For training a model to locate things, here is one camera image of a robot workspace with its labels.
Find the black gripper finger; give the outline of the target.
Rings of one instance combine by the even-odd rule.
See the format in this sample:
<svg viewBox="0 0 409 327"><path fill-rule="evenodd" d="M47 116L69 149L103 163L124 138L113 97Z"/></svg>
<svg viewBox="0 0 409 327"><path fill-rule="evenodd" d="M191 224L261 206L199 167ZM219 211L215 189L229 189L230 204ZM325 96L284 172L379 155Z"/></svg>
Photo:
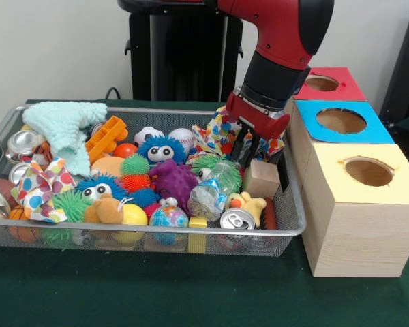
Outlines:
<svg viewBox="0 0 409 327"><path fill-rule="evenodd" d="M241 123L241 130L239 131L238 136L234 142L234 146L232 148L231 161L238 162L239 155L243 148L244 138L247 135L247 133L248 133L248 125L246 125L245 123Z"/></svg>
<svg viewBox="0 0 409 327"><path fill-rule="evenodd" d="M245 159L243 161L243 167L248 168L251 164L254 155L256 154L257 148L260 144L260 136L257 135L256 132L252 132L252 143L245 154Z"/></svg>

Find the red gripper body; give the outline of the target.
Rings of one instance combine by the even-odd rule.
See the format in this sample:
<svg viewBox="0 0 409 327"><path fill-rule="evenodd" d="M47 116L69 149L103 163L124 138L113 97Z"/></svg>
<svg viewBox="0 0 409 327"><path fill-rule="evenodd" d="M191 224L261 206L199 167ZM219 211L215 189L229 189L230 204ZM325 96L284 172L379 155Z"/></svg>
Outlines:
<svg viewBox="0 0 409 327"><path fill-rule="evenodd" d="M229 116L251 127L264 139L279 138L290 122L284 110L272 111L246 100L240 90L233 90L226 102Z"/></svg>

